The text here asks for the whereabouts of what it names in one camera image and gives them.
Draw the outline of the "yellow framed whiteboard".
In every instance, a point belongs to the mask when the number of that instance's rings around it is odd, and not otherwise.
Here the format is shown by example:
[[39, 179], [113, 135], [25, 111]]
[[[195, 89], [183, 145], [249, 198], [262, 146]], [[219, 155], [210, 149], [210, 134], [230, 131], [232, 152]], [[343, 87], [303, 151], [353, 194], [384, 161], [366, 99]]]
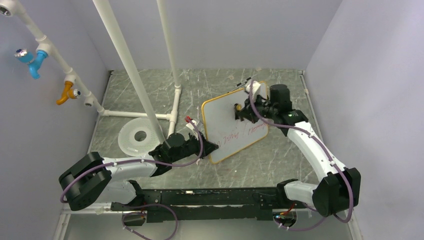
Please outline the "yellow framed whiteboard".
[[212, 164], [220, 163], [268, 135], [269, 127], [263, 121], [251, 123], [235, 118], [235, 105], [243, 108], [247, 99], [248, 94], [241, 87], [201, 105], [206, 139], [218, 145], [218, 149], [209, 154]]

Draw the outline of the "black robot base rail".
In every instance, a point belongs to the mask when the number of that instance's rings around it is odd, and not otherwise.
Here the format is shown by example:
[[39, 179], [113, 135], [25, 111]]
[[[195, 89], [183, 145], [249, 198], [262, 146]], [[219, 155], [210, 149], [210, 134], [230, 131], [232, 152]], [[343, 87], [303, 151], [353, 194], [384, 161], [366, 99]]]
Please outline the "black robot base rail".
[[147, 223], [190, 220], [271, 221], [292, 214], [298, 203], [277, 187], [142, 189], [129, 203], [114, 201], [112, 211], [142, 213]]

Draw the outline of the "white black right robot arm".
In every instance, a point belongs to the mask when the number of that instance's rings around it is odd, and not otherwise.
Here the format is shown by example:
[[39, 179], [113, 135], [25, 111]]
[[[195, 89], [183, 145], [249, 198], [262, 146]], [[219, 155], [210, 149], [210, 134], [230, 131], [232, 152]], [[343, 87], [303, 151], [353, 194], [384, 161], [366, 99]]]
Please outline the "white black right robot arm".
[[305, 156], [319, 181], [311, 184], [290, 179], [279, 183], [276, 203], [287, 208], [293, 202], [301, 202], [323, 217], [335, 216], [343, 223], [349, 222], [359, 203], [360, 172], [346, 167], [325, 146], [306, 115], [293, 108], [286, 85], [272, 85], [266, 97], [261, 95], [261, 90], [262, 85], [257, 81], [246, 83], [244, 91], [248, 97], [244, 106], [234, 105], [235, 119], [251, 123], [262, 121], [280, 129]]

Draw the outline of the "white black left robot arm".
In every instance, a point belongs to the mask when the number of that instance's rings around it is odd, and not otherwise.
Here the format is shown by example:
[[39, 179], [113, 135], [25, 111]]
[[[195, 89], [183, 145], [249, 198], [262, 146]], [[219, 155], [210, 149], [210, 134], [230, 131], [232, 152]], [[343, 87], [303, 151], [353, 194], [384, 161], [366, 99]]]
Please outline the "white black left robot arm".
[[219, 146], [206, 140], [202, 133], [171, 134], [162, 144], [143, 156], [108, 158], [90, 152], [58, 178], [63, 190], [60, 202], [72, 211], [80, 211], [94, 203], [118, 202], [131, 210], [144, 203], [139, 177], [160, 176], [179, 167], [179, 160], [196, 155], [194, 164]]

